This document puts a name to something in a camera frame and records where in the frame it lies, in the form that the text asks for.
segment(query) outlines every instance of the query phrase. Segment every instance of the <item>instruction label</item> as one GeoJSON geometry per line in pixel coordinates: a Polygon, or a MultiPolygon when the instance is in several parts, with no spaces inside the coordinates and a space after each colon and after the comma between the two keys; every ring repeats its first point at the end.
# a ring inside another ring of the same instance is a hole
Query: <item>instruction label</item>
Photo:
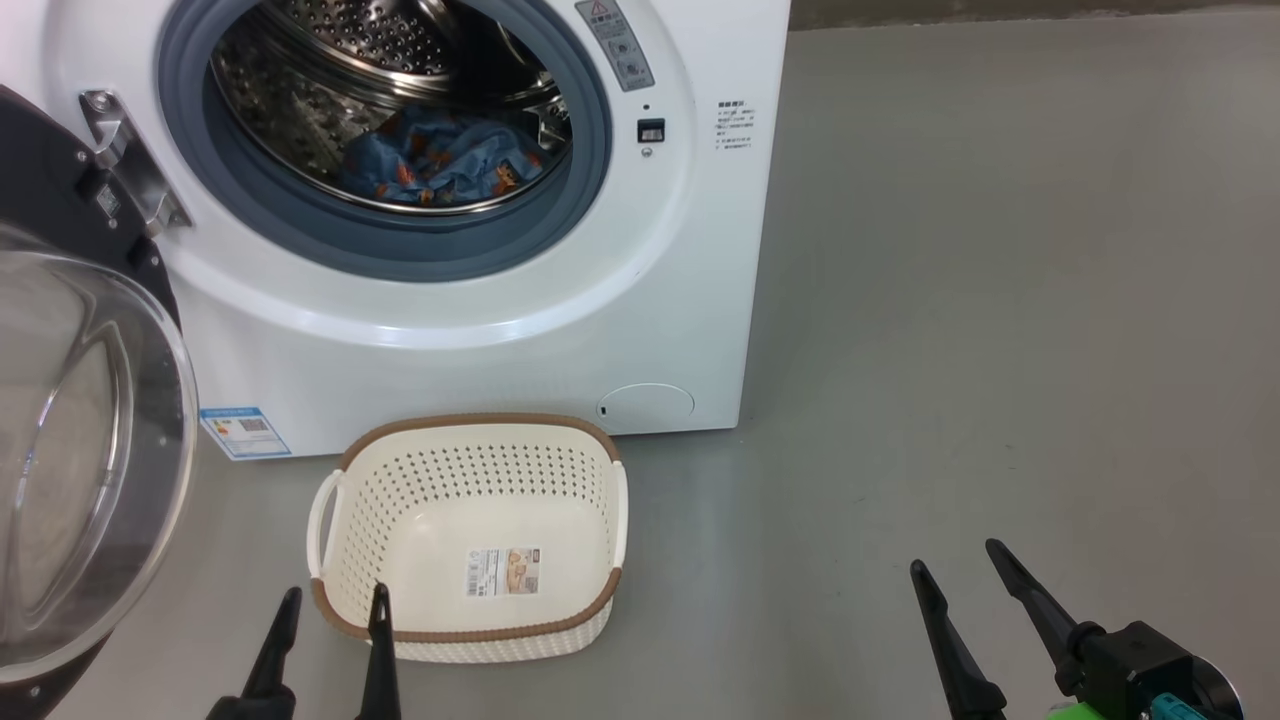
{"type": "Polygon", "coordinates": [[[618,9],[617,0],[582,0],[573,6],[591,28],[591,35],[600,44],[600,49],[609,56],[609,64],[613,65],[613,74],[618,76],[622,91],[652,87],[653,73],[649,72],[649,60],[645,59],[636,35],[631,32],[631,23],[618,9]]]}
{"type": "Polygon", "coordinates": [[[755,138],[755,106],[745,100],[716,104],[716,150],[746,150],[755,138]]]}

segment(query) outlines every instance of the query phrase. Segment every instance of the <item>sticker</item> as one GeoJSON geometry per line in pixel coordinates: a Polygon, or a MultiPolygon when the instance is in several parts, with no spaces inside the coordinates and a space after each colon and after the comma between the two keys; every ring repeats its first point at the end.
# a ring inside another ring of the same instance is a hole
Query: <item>sticker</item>
{"type": "Polygon", "coordinates": [[[293,455],[257,407],[202,409],[200,424],[214,436],[232,460],[293,455]]]}
{"type": "Polygon", "coordinates": [[[640,49],[640,42],[631,32],[631,23],[618,9],[617,0],[582,0],[573,5],[591,28],[591,35],[600,44],[600,50],[609,56],[613,74],[618,76],[622,92],[631,92],[653,86],[653,73],[649,60],[640,49]]]}
{"type": "Polygon", "coordinates": [[[716,150],[745,150],[755,137],[755,108],[745,100],[716,104],[716,150]]]}
{"type": "Polygon", "coordinates": [[[538,594],[543,551],[536,547],[472,550],[467,553],[467,597],[538,594]]]}

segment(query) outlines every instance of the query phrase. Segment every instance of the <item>washing machine door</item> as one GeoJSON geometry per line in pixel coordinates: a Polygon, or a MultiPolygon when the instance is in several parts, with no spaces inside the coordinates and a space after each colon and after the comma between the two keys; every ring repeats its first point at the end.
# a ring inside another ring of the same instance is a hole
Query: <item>washing machine door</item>
{"type": "Polygon", "coordinates": [[[0,87],[0,717],[28,719],[159,568],[197,402],[127,123],[95,151],[0,87]]]}

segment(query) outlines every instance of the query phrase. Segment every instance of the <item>white plastic basket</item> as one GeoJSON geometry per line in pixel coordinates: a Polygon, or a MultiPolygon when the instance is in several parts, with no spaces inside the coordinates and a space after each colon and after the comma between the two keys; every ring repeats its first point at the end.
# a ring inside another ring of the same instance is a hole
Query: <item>white plastic basket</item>
{"type": "Polygon", "coordinates": [[[454,415],[384,425],[342,456],[311,506],[307,565],[320,614],[351,637],[369,639],[383,582],[397,657],[508,662],[600,634],[626,539],[626,471],[603,430],[454,415]]]}

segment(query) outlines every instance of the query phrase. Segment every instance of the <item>laundry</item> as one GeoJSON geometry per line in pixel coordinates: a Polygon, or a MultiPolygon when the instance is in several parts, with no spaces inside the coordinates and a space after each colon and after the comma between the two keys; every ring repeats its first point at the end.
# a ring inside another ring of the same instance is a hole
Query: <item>laundry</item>
{"type": "Polygon", "coordinates": [[[447,208],[513,192],[547,160],[506,123],[415,105],[347,145],[339,182],[364,197],[447,208]]]}

